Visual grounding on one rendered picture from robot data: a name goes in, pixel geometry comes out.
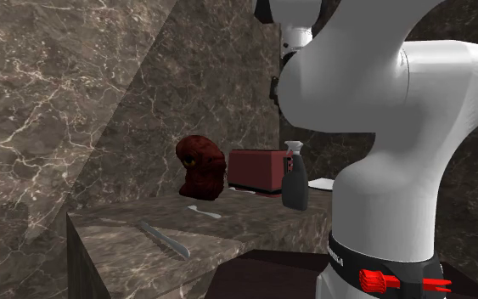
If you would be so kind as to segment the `red toaster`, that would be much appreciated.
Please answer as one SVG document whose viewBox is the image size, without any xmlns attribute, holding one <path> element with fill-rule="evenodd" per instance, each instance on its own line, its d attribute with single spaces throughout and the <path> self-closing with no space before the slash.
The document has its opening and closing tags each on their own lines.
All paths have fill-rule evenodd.
<svg viewBox="0 0 478 299">
<path fill-rule="evenodd" d="M 266 197 L 279 197 L 282 179 L 292 170 L 291 152 L 233 149 L 228 157 L 228 186 Z"/>
</svg>

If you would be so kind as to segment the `dark grey spray bottle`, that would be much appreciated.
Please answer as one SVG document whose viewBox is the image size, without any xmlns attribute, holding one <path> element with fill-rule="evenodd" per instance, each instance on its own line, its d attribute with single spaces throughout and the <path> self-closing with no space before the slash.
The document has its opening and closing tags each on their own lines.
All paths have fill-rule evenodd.
<svg viewBox="0 0 478 299">
<path fill-rule="evenodd" d="M 292 152 L 292 170 L 286 173 L 282 179 L 282 203 L 283 206 L 305 211 L 308 208 L 308 176 L 304 161 L 301 156 L 301 141 L 285 141 L 287 152 Z"/>
</svg>

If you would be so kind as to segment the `white plate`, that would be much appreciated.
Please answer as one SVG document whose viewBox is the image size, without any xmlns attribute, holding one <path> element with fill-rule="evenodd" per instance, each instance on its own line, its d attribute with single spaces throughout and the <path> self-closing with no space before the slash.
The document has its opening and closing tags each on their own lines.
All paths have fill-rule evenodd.
<svg viewBox="0 0 478 299">
<path fill-rule="evenodd" d="M 320 189 L 331 191 L 333 188 L 334 180 L 330 178 L 317 178 L 308 182 L 308 187 L 313 189 Z"/>
</svg>

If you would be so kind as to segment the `dark red creature figure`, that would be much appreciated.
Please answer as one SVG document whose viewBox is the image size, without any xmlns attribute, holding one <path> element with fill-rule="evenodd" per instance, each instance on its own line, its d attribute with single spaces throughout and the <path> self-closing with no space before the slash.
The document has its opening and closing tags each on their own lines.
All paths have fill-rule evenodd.
<svg viewBox="0 0 478 299">
<path fill-rule="evenodd" d="M 218 146 L 201 135 L 182 138 L 176 145 L 177 158 L 186 169 L 182 196 L 215 200 L 223 191 L 227 163 Z"/>
</svg>

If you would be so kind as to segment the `white spoon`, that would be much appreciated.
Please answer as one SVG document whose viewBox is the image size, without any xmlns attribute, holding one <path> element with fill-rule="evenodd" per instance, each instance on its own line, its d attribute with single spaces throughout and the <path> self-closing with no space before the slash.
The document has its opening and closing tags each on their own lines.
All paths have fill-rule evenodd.
<svg viewBox="0 0 478 299">
<path fill-rule="evenodd" d="M 203 214 L 203 215 L 206 215 L 206 216 L 209 216 L 209 217 L 213 217 L 213 218 L 215 218 L 215 219 L 219 219 L 219 218 L 222 217 L 220 214 L 217 214 L 217 213 L 214 213 L 214 212 L 204 212 L 204 211 L 201 211 L 201 210 L 199 210 L 198 207 L 195 206 L 195 205 L 188 206 L 187 208 L 188 208 L 189 210 L 194 211 L 194 212 L 198 212 L 198 213 L 200 213 L 200 214 Z"/>
</svg>

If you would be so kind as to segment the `grey knife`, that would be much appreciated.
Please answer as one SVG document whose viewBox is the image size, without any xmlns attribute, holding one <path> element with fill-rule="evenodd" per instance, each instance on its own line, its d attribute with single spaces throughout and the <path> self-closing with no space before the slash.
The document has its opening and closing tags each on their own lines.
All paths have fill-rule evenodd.
<svg viewBox="0 0 478 299">
<path fill-rule="evenodd" d="M 166 236 L 165 234 L 161 233 L 157 229 L 153 228 L 146 222 L 141 222 L 140 227 L 144 229 L 146 232 L 152 234 L 155 238 L 164 241 L 167 243 L 174 251 L 185 258 L 190 258 L 190 251 L 189 249 L 182 245 L 181 243 L 177 242 L 176 240 Z"/>
</svg>

